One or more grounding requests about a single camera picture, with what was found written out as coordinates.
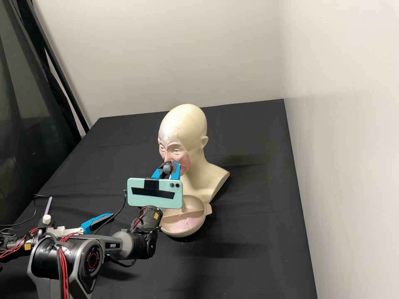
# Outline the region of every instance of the black cable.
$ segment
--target black cable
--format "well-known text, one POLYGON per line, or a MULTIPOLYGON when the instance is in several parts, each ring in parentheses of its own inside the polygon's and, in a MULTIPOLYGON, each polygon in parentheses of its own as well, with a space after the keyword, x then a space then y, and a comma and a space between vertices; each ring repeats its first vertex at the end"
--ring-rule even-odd
POLYGON ((122 207, 119 209, 118 212, 116 212, 116 214, 113 214, 106 222, 101 224, 100 227, 95 230, 93 235, 97 234, 100 229, 102 229, 106 224, 110 223, 123 210, 123 208, 125 207, 125 204, 126 204, 126 190, 123 191, 123 205, 122 205, 122 207))
POLYGON ((0 235, 3 235, 5 237, 9 237, 9 238, 13 238, 17 235, 17 232, 13 229, 13 228, 3 228, 2 230, 0 230, 0 235), (4 232, 5 230, 12 230, 13 234, 4 232))
POLYGON ((0 224, 0 227, 2 227, 2 226, 18 226, 18 225, 24 224, 28 221, 31 221, 36 216, 36 201, 34 198, 33 198, 33 205, 34 205, 34 211, 33 211, 33 215, 31 218, 24 220, 22 222, 16 223, 16 224, 0 224))
POLYGON ((36 194, 36 193, 32 193, 34 196, 37 196, 37 197, 47 197, 47 198, 49 198, 51 195, 42 195, 42 194, 36 194))
POLYGON ((122 266, 124 268, 129 268, 129 267, 133 266, 136 263, 136 260, 133 260, 131 264, 126 265, 126 264, 123 264, 123 263, 121 263, 121 262, 119 262, 117 260, 114 260, 109 255, 108 255, 107 259, 110 260, 111 262, 113 262, 114 264, 117 264, 117 265, 122 266))
POLYGON ((44 233, 41 238, 43 238, 44 236, 50 236, 50 238, 54 241, 54 243, 57 243, 58 240, 56 238, 56 236, 54 236, 52 233, 44 233))

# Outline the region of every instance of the black table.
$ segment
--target black table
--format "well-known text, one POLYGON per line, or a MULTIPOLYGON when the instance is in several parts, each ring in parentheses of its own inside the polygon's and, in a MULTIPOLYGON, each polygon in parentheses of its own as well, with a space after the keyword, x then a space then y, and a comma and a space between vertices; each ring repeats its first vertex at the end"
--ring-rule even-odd
MULTIPOLYGON (((317 298, 283 100, 203 109, 207 159, 231 176, 213 213, 187 238, 160 233, 157 252, 125 269, 104 265, 93 298, 317 298)), ((53 195, 57 225, 78 227, 117 211, 129 177, 150 176, 162 162, 157 135, 165 113, 99 119, 42 188, 53 195)), ((35 227, 38 215, 19 233, 35 227)), ((32 213, 30 204, 18 219, 32 213)), ((128 227, 127 206, 101 233, 128 227)), ((37 298, 28 257, 0 273, 1 298, 37 298)))

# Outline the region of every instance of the mannequin face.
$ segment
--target mannequin face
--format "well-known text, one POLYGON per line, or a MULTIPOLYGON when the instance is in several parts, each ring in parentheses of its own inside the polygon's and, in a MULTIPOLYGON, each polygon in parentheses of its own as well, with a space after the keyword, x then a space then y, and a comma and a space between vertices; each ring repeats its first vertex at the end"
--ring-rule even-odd
POLYGON ((184 175, 191 166, 188 151, 178 140, 170 140, 158 136, 159 154, 163 161, 176 161, 180 165, 180 175, 184 175))

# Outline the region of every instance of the mannequin head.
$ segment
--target mannequin head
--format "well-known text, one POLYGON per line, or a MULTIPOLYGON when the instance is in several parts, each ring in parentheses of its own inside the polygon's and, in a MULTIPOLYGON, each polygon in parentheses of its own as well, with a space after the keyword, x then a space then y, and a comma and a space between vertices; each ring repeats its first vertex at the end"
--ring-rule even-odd
POLYGON ((163 118, 159 132, 159 153, 164 161, 174 160, 180 164, 180 175, 191 165, 204 158, 208 142, 207 119, 203 111, 191 104, 173 108, 163 118))

